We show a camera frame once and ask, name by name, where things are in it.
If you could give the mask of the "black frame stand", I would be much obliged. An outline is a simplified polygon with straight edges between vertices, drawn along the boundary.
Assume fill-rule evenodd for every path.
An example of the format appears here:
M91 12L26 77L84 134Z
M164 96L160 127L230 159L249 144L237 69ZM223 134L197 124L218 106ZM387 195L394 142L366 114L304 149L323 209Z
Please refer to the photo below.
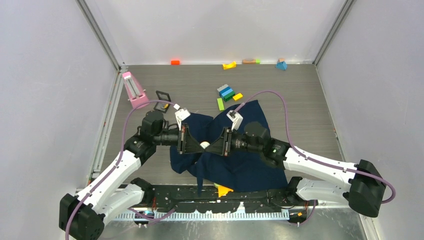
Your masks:
M158 100L160 100L160 101L156 102L153 109L155 111L158 111L158 112L165 114L170 107L169 102L171 102L171 97L170 97L169 93L163 92L163 91L160 91L160 90L156 90L155 93L157 95Z

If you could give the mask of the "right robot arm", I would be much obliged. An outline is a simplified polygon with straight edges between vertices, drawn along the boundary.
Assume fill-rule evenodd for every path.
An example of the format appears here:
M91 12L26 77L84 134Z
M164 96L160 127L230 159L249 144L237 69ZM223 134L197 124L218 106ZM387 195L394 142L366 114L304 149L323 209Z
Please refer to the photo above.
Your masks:
M250 122L240 133L225 127L213 143L201 143L205 152L228 157L232 153L258 154L269 167L301 172L316 180L293 177L285 192L291 205L303 200L323 200L347 204L355 212L376 218L384 203L388 183L367 160L343 162L302 150L288 142L271 137L258 122Z

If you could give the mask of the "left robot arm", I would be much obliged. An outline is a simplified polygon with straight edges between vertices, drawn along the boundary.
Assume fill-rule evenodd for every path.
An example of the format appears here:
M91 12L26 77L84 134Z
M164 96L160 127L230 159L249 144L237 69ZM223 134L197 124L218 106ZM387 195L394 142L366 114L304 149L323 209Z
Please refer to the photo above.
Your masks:
M185 108L177 110L177 127L167 129L161 112L148 112L136 133L124 140L115 160L92 183L76 195L64 195L59 204L59 228L65 232L65 239L97 240L105 226L123 211L137 204L148 207L155 191L147 181L135 178L124 189L116 190L156 152L157 146L175 146L181 153L203 150L183 122L190 115Z

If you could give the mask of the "navy blue t-shirt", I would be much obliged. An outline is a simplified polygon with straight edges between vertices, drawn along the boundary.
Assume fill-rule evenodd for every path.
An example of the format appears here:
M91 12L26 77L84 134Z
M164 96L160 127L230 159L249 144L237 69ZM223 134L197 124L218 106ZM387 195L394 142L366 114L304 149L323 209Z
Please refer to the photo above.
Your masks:
M184 120L190 134L199 142L212 143L232 122L223 111L216 117L191 113ZM217 154L179 154L176 147L169 149L171 168L181 174L188 171L197 178L198 187L204 180L225 186L235 192L254 192L282 189L288 186L286 174L281 168L267 166L257 153L235 151L228 157Z

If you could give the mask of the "white round brooch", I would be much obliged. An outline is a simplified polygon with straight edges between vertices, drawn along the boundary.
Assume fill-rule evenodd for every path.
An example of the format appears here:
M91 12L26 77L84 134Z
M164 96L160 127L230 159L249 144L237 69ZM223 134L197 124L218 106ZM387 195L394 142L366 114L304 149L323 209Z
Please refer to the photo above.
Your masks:
M201 146L203 149L206 149L209 145L210 145L210 143L209 143L209 142L207 142L207 141L203 141L203 142L201 142L201 143L200 143L200 146Z

